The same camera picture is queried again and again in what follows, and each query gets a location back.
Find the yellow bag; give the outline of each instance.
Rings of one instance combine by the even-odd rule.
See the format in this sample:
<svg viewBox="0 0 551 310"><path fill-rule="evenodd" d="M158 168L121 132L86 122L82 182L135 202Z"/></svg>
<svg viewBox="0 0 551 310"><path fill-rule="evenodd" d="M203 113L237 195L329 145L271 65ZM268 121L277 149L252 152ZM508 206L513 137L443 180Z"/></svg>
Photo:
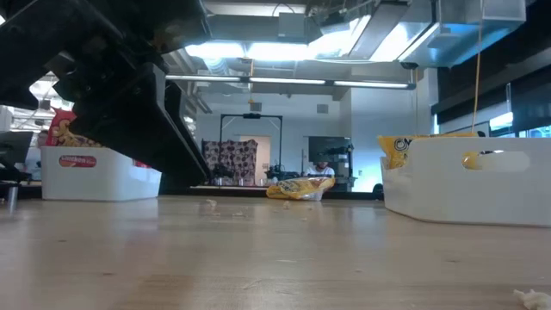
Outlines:
<svg viewBox="0 0 551 310"><path fill-rule="evenodd" d="M333 177L299 177L280 181L266 191L268 198L321 200L321 196L335 184Z"/></svg>
<svg viewBox="0 0 551 310"><path fill-rule="evenodd" d="M415 139L428 139L437 137L476 137L477 133L444 133L444 134L426 134L426 135L409 135L396 137L379 136L379 145L382 151L386 153L388 158L388 169L394 169L403 166L407 160L407 151L410 143Z"/></svg>

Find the wooden table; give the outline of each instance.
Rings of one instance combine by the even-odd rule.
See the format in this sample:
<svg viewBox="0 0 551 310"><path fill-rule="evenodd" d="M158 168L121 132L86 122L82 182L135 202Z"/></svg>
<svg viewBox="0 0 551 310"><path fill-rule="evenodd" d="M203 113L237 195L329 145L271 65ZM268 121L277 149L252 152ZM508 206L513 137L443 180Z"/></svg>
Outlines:
<svg viewBox="0 0 551 310"><path fill-rule="evenodd" d="M522 309L514 288L551 292L548 229L427 224L371 201L215 199L3 209L0 308L507 310Z"/></svg>

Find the chip bag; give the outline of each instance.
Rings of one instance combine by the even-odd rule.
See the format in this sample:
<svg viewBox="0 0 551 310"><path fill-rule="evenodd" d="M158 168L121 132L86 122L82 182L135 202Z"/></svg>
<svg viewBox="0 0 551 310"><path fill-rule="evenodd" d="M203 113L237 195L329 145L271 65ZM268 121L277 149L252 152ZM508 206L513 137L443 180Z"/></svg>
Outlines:
<svg viewBox="0 0 551 310"><path fill-rule="evenodd" d="M55 108L55 116L48 130L47 146L77 146L77 147L102 147L99 143L73 134L69 131L69 124L77 118L71 111Z"/></svg>
<svg viewBox="0 0 551 310"><path fill-rule="evenodd" d="M320 201L322 195L335 185L334 177L299 177L280 181L266 191L268 198Z"/></svg>
<svg viewBox="0 0 551 310"><path fill-rule="evenodd" d="M395 137L383 137L379 136L379 145L388 158L388 169L394 169L402 167L407 160L407 152L409 150L410 143L415 139L428 139L438 137L476 137L477 133L444 133L444 134L426 134L426 135L410 135L410 136L395 136Z"/></svg>

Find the white plastic bin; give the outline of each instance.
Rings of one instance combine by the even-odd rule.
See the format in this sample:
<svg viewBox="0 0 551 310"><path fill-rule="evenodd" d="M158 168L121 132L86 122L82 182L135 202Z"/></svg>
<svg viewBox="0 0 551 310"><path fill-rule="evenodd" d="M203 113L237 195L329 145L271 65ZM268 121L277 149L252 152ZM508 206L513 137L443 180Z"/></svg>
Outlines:
<svg viewBox="0 0 551 310"><path fill-rule="evenodd" d="M161 173L108 148L41 148L42 198L122 202L158 196Z"/></svg>
<svg viewBox="0 0 551 310"><path fill-rule="evenodd" d="M480 155L480 170L462 165L465 152ZM403 167L381 159L385 206L418 220L551 226L551 139L415 139Z"/></svg>

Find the patterned curtain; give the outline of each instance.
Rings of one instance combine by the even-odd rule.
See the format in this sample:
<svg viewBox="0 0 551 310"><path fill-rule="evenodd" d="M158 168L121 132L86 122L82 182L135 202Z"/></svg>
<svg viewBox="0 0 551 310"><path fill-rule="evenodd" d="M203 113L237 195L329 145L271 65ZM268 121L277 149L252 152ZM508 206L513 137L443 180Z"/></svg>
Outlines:
<svg viewBox="0 0 551 310"><path fill-rule="evenodd" d="M222 142L220 147L219 144L217 141L202 141L203 156L207 160L208 168L212 170L219 163L221 148L220 163L234 172L233 183L240 178L246 183L254 183L258 143L251 139L244 142L228 140Z"/></svg>

